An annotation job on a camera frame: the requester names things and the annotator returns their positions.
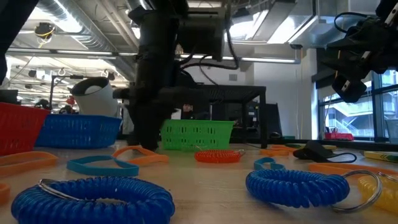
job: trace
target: window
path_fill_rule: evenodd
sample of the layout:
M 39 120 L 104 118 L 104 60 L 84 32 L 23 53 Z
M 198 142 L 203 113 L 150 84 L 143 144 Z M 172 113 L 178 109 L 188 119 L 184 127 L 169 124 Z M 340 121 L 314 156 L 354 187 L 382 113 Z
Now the window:
M 381 86 L 387 87 L 398 84 L 398 74 L 395 70 L 387 70 L 381 75 Z
M 398 119 L 398 91 L 383 93 L 383 120 Z M 384 136 L 389 137 L 387 125 L 384 123 Z
M 325 105 L 325 126 L 337 128 L 340 133 L 351 133 L 354 137 L 374 137 L 373 104 L 370 96 L 356 103 L 333 103 Z

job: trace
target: ceiling pipe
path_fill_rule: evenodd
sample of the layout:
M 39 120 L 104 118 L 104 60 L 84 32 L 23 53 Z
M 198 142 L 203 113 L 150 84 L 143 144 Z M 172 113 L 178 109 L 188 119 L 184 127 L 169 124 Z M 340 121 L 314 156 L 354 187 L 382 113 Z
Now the ceiling pipe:
M 139 40 L 137 37 L 133 34 L 131 27 L 127 26 L 127 24 L 124 22 L 123 18 L 120 16 L 118 10 L 114 7 L 113 4 L 111 4 L 110 1 L 104 1 L 102 0 L 102 3 L 105 3 L 105 6 L 109 9 L 110 12 L 113 13 L 113 15 L 116 17 L 116 19 L 120 22 L 119 26 L 121 26 L 124 31 L 126 31 L 126 34 L 130 37 L 130 39 L 134 42 L 135 46 L 139 46 Z
M 117 51 L 117 48 L 74 0 L 40 0 L 37 7 L 49 14 L 50 20 L 64 32 L 89 34 L 88 36 L 73 37 L 88 50 Z M 106 61 L 114 65 L 128 80 L 134 80 L 134 69 L 125 58 L 118 57 L 115 60 Z
M 103 4 L 101 0 L 95 0 L 95 3 L 99 6 L 99 8 L 105 13 L 105 16 L 109 19 L 109 21 L 112 23 L 112 25 L 118 30 L 120 35 L 123 37 L 123 39 L 127 42 L 127 44 L 132 47 L 134 50 L 137 50 L 137 45 L 134 44 L 134 42 L 128 37 L 126 32 L 119 26 L 118 22 L 113 18 L 111 13 L 108 11 L 106 6 Z

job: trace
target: orange coiled keychain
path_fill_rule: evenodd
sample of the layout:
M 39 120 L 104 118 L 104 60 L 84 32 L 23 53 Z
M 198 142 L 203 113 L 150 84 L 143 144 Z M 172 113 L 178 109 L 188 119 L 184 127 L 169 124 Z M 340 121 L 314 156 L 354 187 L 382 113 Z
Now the orange coiled keychain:
M 195 159 L 207 163 L 233 163 L 239 162 L 243 154 L 240 150 L 205 150 L 196 152 Z

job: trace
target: wire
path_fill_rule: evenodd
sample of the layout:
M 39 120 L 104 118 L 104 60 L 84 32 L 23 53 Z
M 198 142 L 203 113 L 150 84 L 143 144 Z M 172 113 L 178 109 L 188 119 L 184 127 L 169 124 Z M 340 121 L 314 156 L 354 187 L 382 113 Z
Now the wire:
M 47 40 L 47 37 L 50 35 L 51 33 L 49 33 L 49 34 L 47 34 L 46 36 L 45 36 L 45 39 L 44 39 L 44 41 L 42 42 L 42 43 L 40 43 L 40 45 L 39 45 L 39 49 L 40 48 L 42 48 L 43 47 L 43 45 L 45 45 L 45 44 L 47 44 L 48 42 L 46 42 L 45 40 Z M 32 61 L 32 59 L 34 58 L 35 56 L 33 55 L 33 56 L 31 56 L 31 58 L 26 62 L 26 64 L 18 71 L 18 73 L 16 73 L 12 78 L 10 78 L 10 80 L 7 82 L 7 83 L 5 83 L 4 85 L 8 85 L 11 81 L 13 81 L 14 79 L 16 79 L 24 70 L 25 70 L 25 68 L 28 66 L 28 64 L 30 63 L 30 61 Z
M 202 61 L 203 59 L 205 59 L 206 57 L 209 57 L 209 56 L 211 56 L 211 55 L 205 55 L 205 56 L 203 56 L 203 57 L 199 60 L 199 64 L 200 64 L 200 65 L 199 65 L 199 69 L 200 69 L 201 73 L 202 73 L 212 84 L 218 86 L 217 82 L 215 82 L 214 80 L 212 80 L 212 79 L 206 74 L 206 72 L 203 70 L 203 68 L 202 68 L 202 66 L 201 66 L 201 61 Z
M 55 30 L 55 27 L 53 27 L 52 30 L 51 30 L 50 32 L 48 32 L 48 33 L 45 33 L 45 34 L 37 34 L 37 33 L 36 33 L 36 28 L 37 28 L 37 27 L 35 27 L 35 34 L 36 34 L 36 36 L 39 36 L 39 37 L 46 37 L 46 39 L 47 39 L 47 36 L 50 35 L 50 34 L 52 34 L 52 32 L 54 32 L 54 30 Z
M 184 69 L 189 68 L 189 67 L 200 66 L 200 65 L 209 66 L 209 67 L 215 67 L 215 68 L 223 68 L 223 69 L 228 69 L 228 70 L 237 70 L 237 69 L 239 69 L 239 59 L 238 59 L 238 56 L 236 56 L 234 48 L 233 48 L 232 38 L 231 38 L 231 33 L 229 31 L 229 27 L 227 27 L 227 29 L 226 29 L 226 37 L 227 37 L 227 43 L 228 43 L 229 51 L 231 52 L 231 55 L 234 58 L 235 66 L 231 67 L 231 66 L 218 65 L 218 64 L 213 64 L 213 63 L 191 63 L 189 65 L 183 66 L 181 69 L 184 70 Z
M 336 27 L 336 29 L 338 29 L 340 32 L 343 32 L 343 33 L 345 33 L 345 34 L 347 33 L 347 30 L 344 30 L 344 21 L 343 21 L 343 27 L 342 27 L 342 28 L 340 28 L 340 27 L 337 25 L 337 19 L 340 18 L 341 16 L 360 16 L 360 17 L 364 17 L 364 18 L 367 18 L 367 17 L 368 17 L 368 15 L 365 15 L 365 14 L 362 14 L 362 13 L 358 13 L 358 12 L 342 12 L 342 13 L 338 14 L 338 15 L 335 17 L 335 21 L 334 21 L 335 27 Z

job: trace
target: orange rubber band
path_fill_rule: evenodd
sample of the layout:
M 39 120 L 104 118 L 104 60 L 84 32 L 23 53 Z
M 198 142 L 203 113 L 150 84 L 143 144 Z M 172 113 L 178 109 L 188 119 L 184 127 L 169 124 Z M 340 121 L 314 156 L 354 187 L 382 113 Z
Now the orange rubber band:
M 0 177 L 16 175 L 47 166 L 55 166 L 58 157 L 47 152 L 22 152 L 0 157 Z M 0 204 L 10 197 L 10 186 L 0 183 Z
M 8 202 L 10 191 L 9 185 L 0 183 L 0 205 Z
M 267 157 L 288 156 L 291 152 L 287 150 L 260 149 L 260 153 Z
M 308 169 L 312 172 L 319 172 L 322 174 L 345 174 L 352 170 L 364 169 L 371 171 L 373 173 L 382 172 L 383 174 L 387 175 L 398 175 L 398 172 L 389 170 L 389 169 L 382 169 L 378 167 L 371 167 L 371 166 L 361 166 L 361 165 L 354 165 L 354 164 L 336 164 L 336 163 L 313 163 L 308 165 Z
M 289 151 L 291 153 L 293 153 L 294 151 L 296 151 L 296 148 L 292 148 L 292 147 L 287 147 L 284 145 L 271 145 L 270 148 L 273 151 Z
M 131 159 L 127 162 L 131 163 L 131 164 L 135 164 L 135 165 L 146 165 L 146 164 L 151 164 L 153 162 L 169 162 L 169 157 L 166 155 L 160 155 L 156 152 L 152 152 L 148 149 L 144 149 L 143 147 L 139 147 L 139 146 L 128 146 L 128 147 L 124 147 L 122 149 L 117 150 L 116 152 L 114 152 L 112 154 L 113 157 L 117 158 L 120 154 L 128 151 L 128 150 L 138 150 L 139 152 L 141 152 L 143 155 L 145 155 L 144 157 L 140 157 L 140 158 L 135 158 L 135 159 Z

